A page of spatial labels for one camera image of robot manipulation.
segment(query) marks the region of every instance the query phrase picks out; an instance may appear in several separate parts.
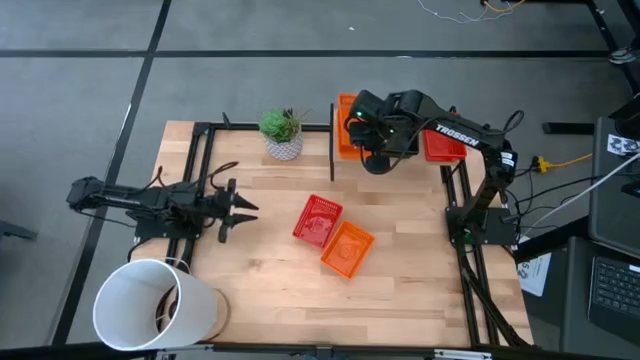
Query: yellow cable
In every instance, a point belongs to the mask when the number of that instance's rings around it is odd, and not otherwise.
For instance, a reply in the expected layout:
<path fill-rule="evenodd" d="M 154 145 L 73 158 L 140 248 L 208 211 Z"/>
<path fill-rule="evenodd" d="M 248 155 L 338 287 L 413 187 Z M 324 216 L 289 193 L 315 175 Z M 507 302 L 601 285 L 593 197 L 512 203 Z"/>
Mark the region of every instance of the yellow cable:
<path fill-rule="evenodd" d="M 577 163 L 577 162 L 579 162 L 579 161 L 586 160 L 586 159 L 590 158 L 592 155 L 593 155 L 593 154 L 587 154 L 587 155 L 585 155 L 585 156 L 581 156 L 581 157 L 579 157 L 579 158 L 577 158 L 577 159 L 573 159 L 573 160 L 571 160 L 571 161 L 567 161 L 567 162 L 564 162 L 564 163 L 562 163 L 562 164 L 551 164 L 551 163 L 549 163 L 549 164 L 547 165 L 547 167 L 548 167 L 548 168 L 558 168 L 558 167 L 569 166 L 569 165 L 571 165 L 571 164 L 575 164 L 575 163 Z"/>
<path fill-rule="evenodd" d="M 522 5 L 525 1 L 526 1 L 526 0 L 520 0 L 520 2 L 519 2 L 519 3 L 517 3 L 517 4 L 513 5 L 513 6 L 509 6 L 509 8 L 507 8 L 507 9 L 496 9 L 496 8 L 494 8 L 493 6 L 491 6 L 491 4 L 489 4 L 489 0 L 485 1 L 485 2 L 484 2 L 484 5 L 485 5 L 486 7 L 488 7 L 489 9 L 491 9 L 491 10 L 493 10 L 493 11 L 497 12 L 497 13 L 503 13 L 503 12 L 507 12 L 507 11 L 512 11 L 514 8 L 516 8 L 516 7 L 520 6 L 520 5 Z"/>

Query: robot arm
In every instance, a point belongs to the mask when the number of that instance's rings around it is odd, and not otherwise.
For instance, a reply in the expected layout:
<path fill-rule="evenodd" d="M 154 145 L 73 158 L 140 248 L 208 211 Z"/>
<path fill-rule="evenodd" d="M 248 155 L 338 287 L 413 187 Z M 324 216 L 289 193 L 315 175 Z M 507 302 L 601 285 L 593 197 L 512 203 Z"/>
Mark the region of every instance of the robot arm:
<path fill-rule="evenodd" d="M 476 194 L 456 216 L 456 234 L 482 236 L 487 212 L 496 194 L 514 179 L 518 155 L 505 140 L 508 131 L 479 125 L 436 105 L 429 96 L 410 90 L 392 93 L 385 100 L 363 90 L 355 99 L 345 121 L 351 143 L 372 152 L 363 166 L 373 174 L 385 174 L 400 158 L 417 154 L 417 135 L 433 130 L 482 153 L 485 177 Z M 389 158 L 397 157 L 391 165 Z"/>
<path fill-rule="evenodd" d="M 126 214 L 137 222 L 135 236 L 142 241 L 155 237 L 195 239 L 200 237 L 203 227 L 219 219 L 222 223 L 218 241 L 224 243 L 230 228 L 257 219 L 248 214 L 231 214 L 232 207 L 258 210 L 236 192 L 235 179 L 230 179 L 226 188 L 217 187 L 209 196 L 204 196 L 195 185 L 178 182 L 133 188 L 107 185 L 95 177 L 86 177 L 72 184 L 67 203 L 80 213 L 102 206 L 126 209 Z"/>

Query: white cylinder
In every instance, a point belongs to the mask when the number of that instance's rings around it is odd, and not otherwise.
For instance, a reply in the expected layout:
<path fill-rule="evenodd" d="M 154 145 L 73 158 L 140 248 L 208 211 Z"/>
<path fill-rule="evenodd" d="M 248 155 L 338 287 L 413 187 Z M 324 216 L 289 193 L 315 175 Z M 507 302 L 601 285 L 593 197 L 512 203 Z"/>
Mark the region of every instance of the white cylinder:
<path fill-rule="evenodd" d="M 158 332 L 156 309 L 173 286 L 179 295 L 176 310 Z M 93 304 L 93 326 L 100 339 L 116 350 L 186 346 L 212 329 L 216 307 L 214 290 L 204 282 L 162 261 L 137 260 L 114 271 L 102 284 Z"/>

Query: gray floor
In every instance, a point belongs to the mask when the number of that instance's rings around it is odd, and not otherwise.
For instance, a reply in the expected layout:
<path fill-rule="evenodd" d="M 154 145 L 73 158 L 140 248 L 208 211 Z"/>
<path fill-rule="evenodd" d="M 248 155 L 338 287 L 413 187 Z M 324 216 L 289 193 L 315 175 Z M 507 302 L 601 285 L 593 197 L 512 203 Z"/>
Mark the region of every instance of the gray floor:
<path fill-rule="evenodd" d="M 443 16 L 481 12 L 474 1 L 422 2 Z M 631 30 L 616 4 L 600 3 L 616 38 L 628 42 Z M 160 5 L 160 0 L 0 0 L 0 49 L 146 49 Z M 159 49 L 606 46 L 586 7 L 574 4 L 525 4 L 496 21 L 456 24 L 423 11 L 413 0 L 182 0 L 171 6 Z M 0 307 L 5 310 L 0 348 L 42 345 L 49 339 L 87 224 L 66 209 L 64 199 L 76 178 L 104 176 L 140 66 L 141 59 L 0 60 L 0 218 L 39 232 L 31 242 L 0 241 Z M 524 110 L 525 122 L 510 134 L 521 167 L 532 155 L 561 162 L 591 151 L 591 138 L 545 136 L 542 122 L 592 121 L 630 98 L 621 72 L 603 59 L 156 59 L 118 181 L 148 181 L 167 120 L 220 120 L 225 111 L 232 121 L 254 122 L 265 109 L 293 106 L 311 110 L 309 122 L 326 123 L 329 103 L 340 92 L 369 89 L 384 95 L 409 88 L 494 126 L 501 126 L 512 111 Z M 589 173 L 587 161 L 534 175 L 534 191 Z M 527 177 L 512 189 L 527 196 Z M 581 189 L 549 194 L 535 205 L 557 205 Z M 563 224 L 586 211 L 581 201 L 547 224 Z M 543 213 L 525 222 L 531 224 Z M 125 219 L 118 211 L 109 216 Z M 97 339 L 91 323 L 93 299 L 106 277 L 124 263 L 132 237 L 130 229 L 105 225 L 70 342 Z M 554 319 L 530 317 L 536 343 L 556 348 Z"/>

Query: red box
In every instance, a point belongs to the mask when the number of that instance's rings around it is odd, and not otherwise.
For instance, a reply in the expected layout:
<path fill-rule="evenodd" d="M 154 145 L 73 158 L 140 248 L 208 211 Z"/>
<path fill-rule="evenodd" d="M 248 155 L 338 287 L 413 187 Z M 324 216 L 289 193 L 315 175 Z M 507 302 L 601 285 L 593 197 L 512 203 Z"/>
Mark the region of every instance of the red box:
<path fill-rule="evenodd" d="M 293 230 L 293 236 L 323 248 L 341 213 L 342 205 L 312 194 Z"/>
<path fill-rule="evenodd" d="M 455 162 L 467 157 L 467 147 L 461 142 L 431 130 L 424 130 L 422 137 L 427 161 Z"/>
<path fill-rule="evenodd" d="M 345 221 L 322 253 L 320 260 L 347 279 L 353 279 L 369 253 L 375 237 Z"/>

